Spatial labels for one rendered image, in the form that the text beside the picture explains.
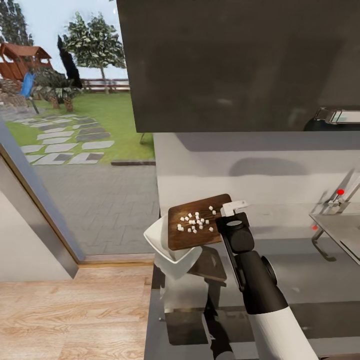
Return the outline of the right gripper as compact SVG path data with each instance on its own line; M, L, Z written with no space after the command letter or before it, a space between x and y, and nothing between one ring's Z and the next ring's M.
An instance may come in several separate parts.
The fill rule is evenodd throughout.
M248 217L245 212L235 213L233 216L222 216L215 219L215 223L219 233L224 233L225 224L229 220L240 219L249 226Z

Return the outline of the cutting board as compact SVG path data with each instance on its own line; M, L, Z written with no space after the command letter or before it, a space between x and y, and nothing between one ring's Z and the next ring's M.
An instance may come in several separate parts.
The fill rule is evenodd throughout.
M215 219L222 217L223 205L232 202L231 196L225 193L172 206L168 210L168 248L179 251L221 243L221 233L218 231ZM183 221L180 220L181 217L184 218ZM204 219L203 229L199 228L198 221L201 219ZM192 226L195 226L196 233L193 232ZM188 232L190 228L191 232ZM213 231L210 228L213 228Z

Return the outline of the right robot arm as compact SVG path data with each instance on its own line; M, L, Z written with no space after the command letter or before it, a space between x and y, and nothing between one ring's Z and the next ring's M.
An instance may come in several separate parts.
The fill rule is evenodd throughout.
M254 250L245 212L247 199L223 204L225 216L215 223L254 336L259 360L320 360L299 326L269 260Z

